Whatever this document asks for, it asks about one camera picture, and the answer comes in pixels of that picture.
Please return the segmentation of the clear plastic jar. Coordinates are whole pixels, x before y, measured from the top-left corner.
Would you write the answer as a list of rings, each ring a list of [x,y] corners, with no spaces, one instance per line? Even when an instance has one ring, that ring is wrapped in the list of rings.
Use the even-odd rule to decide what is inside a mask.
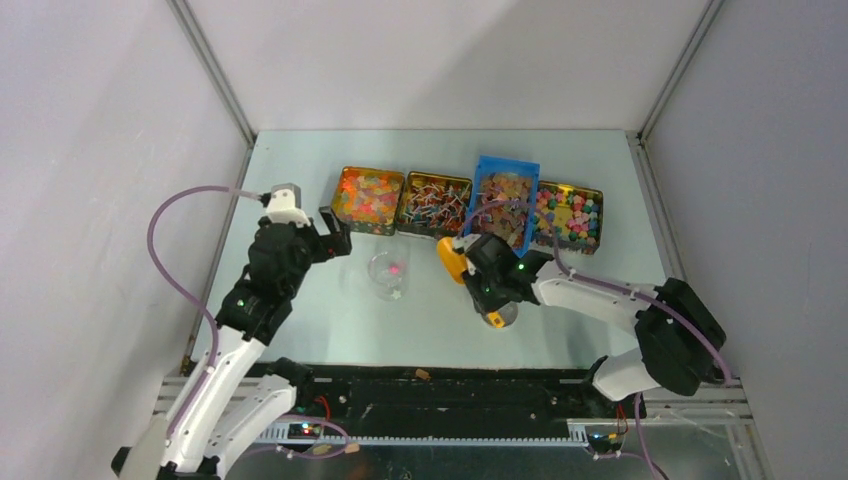
[[[386,301],[401,299],[407,290],[408,260],[397,251],[375,254],[367,268],[373,293]]]

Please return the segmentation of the orange plastic scoop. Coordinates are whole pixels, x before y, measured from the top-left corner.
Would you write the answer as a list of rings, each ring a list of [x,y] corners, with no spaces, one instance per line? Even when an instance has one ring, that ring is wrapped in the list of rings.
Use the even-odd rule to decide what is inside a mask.
[[[464,247],[463,237],[442,237],[437,242],[437,254],[442,265],[452,280],[459,285],[464,284],[463,274],[468,269]]]

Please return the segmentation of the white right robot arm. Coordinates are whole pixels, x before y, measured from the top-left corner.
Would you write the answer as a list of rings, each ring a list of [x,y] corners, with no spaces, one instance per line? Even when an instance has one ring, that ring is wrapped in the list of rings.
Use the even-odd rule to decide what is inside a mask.
[[[491,233],[444,238],[437,252],[492,328],[514,322],[518,304],[526,302],[580,313],[636,339],[636,347],[602,356],[591,367],[581,402],[593,417],[606,418],[622,400],[656,388],[691,397],[714,367],[729,374],[719,354],[726,334],[682,280],[656,286],[592,277],[566,266],[558,254],[528,250],[519,256]]]

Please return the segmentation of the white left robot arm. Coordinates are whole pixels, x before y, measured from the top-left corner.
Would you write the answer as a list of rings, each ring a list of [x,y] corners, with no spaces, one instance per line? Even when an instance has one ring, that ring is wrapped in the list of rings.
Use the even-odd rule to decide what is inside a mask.
[[[329,231],[295,207],[272,207],[258,222],[240,278],[213,321],[213,340],[171,409],[154,418],[111,468],[120,479],[223,479],[276,418],[304,416],[316,403],[312,371],[284,357],[256,389],[227,408],[241,381],[292,312],[310,267],[351,253],[351,230],[329,206]]]

